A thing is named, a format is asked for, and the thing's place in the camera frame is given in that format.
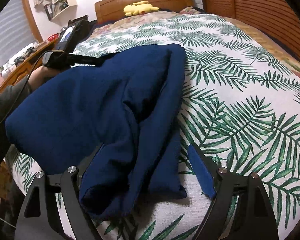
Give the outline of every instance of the person's arm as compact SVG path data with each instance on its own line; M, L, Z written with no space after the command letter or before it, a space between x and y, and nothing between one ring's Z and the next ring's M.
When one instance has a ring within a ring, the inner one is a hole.
M18 82L14 86L8 86L5 90L0 94L0 121L6 116L7 112L10 110L12 104L16 100L20 91L23 89L20 97L13 105L10 114L14 109L16 109L22 101L31 93L31 91L40 87L46 78L54 77L60 73L59 70L50 69L47 67L39 67L37 68L30 76L29 81L26 83L27 76L23 78L20 82ZM11 143L8 141L6 130L5 130L5 120L0 124L0 163L2 162L4 156L6 155Z

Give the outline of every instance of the white cable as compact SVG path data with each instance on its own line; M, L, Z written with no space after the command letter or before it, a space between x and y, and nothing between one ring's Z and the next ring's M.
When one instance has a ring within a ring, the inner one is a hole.
M0 218L1 221L5 222L6 224L8 224L9 226L12 226L13 228L16 228L14 225L10 224L9 222L7 222L6 220Z

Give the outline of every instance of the leaf-print bedsheet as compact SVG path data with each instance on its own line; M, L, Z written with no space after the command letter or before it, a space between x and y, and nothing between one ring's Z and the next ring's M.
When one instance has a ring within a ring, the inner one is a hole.
M210 205L187 158L187 146L196 142L231 171L258 172L284 239L300 218L299 77L242 30L209 14L104 33L78 44L74 53L99 57L133 46L169 43L180 44L187 54L178 119L179 174L188 196L176 201L141 197L128 217L95 221L99 233L104 240L190 239ZM14 163L16 172L28 174L22 182L26 191L34 170L28 171L20 158ZM74 237L62 195L56 200L65 232ZM235 203L233 198L228 220Z

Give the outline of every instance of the hand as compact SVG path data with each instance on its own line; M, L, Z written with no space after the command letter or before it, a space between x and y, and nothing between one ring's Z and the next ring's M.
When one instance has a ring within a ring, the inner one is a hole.
M31 73L28 84L31 87L31 90L34 91L38 87L43 85L46 82L47 78L52 78L61 72L62 71L58 69L41 66Z

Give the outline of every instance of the blue gripper pad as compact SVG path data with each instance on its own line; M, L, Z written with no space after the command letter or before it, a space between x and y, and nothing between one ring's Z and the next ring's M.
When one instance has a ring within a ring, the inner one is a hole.
M216 191L213 187L213 178L192 145L189 145L188 147L188 158L194 173L197 176L203 193L208 195L210 198L214 198Z

